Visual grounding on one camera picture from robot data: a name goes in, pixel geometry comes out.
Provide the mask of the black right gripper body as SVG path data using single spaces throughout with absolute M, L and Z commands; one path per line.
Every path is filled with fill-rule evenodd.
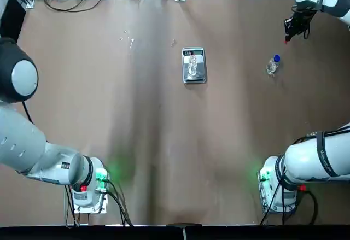
M 286 34 L 300 34 L 310 28 L 311 20 L 314 17 L 314 10 L 311 8 L 300 9 L 297 5 L 291 7 L 292 16 L 284 20 Z

